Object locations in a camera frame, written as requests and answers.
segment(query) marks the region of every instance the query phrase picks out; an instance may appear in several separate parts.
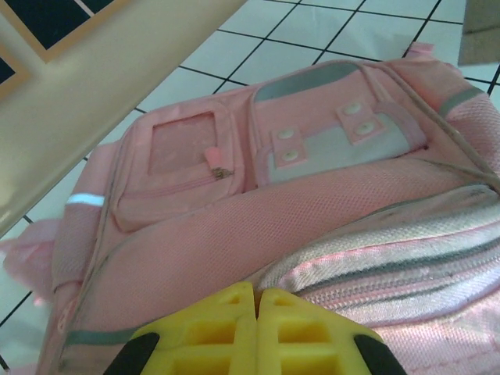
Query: white snap button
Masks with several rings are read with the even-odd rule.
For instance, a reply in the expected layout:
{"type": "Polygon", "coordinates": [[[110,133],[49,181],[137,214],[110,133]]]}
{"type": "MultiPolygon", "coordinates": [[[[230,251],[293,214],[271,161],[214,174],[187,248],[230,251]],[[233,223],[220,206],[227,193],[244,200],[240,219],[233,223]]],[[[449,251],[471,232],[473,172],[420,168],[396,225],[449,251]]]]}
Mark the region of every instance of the white snap button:
{"type": "Polygon", "coordinates": [[[375,123],[373,121],[367,121],[367,122],[359,125],[356,128],[355,132],[358,135],[367,135],[367,134],[371,133],[373,131],[373,129],[375,129],[375,123]]]}
{"type": "Polygon", "coordinates": [[[294,136],[295,132],[293,129],[286,129],[282,130],[280,133],[278,133],[278,138],[279,139],[288,139],[292,138],[294,136]]]}
{"type": "Polygon", "coordinates": [[[344,114],[346,115],[354,115],[355,113],[358,113],[361,110],[361,104],[359,103],[352,103],[344,107],[344,114]]]}
{"type": "Polygon", "coordinates": [[[298,151],[297,150],[291,150],[289,152],[286,152],[286,153],[283,154],[283,156],[281,156],[281,158],[285,162],[292,162],[292,161],[294,161],[295,159],[298,158],[298,151]]]}

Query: zipper pull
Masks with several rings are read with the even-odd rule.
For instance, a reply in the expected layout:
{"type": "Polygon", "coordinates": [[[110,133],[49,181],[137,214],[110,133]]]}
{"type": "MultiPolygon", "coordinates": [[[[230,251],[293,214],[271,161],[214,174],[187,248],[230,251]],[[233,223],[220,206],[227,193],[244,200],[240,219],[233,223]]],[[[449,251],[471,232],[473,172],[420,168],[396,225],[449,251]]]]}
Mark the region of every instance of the zipper pull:
{"type": "Polygon", "coordinates": [[[222,167],[222,151],[220,151],[220,148],[208,147],[205,150],[205,159],[217,180],[222,180],[233,174],[230,170],[222,167]]]}

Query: beige wall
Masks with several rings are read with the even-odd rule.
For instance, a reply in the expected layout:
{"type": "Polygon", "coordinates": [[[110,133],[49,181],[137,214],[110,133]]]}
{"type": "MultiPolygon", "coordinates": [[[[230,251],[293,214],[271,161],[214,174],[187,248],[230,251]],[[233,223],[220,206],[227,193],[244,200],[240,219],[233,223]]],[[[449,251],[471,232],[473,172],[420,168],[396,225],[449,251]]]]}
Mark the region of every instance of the beige wall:
{"type": "Polygon", "coordinates": [[[44,63],[0,15],[32,77],[0,102],[0,237],[244,0],[134,0],[44,63]]]}

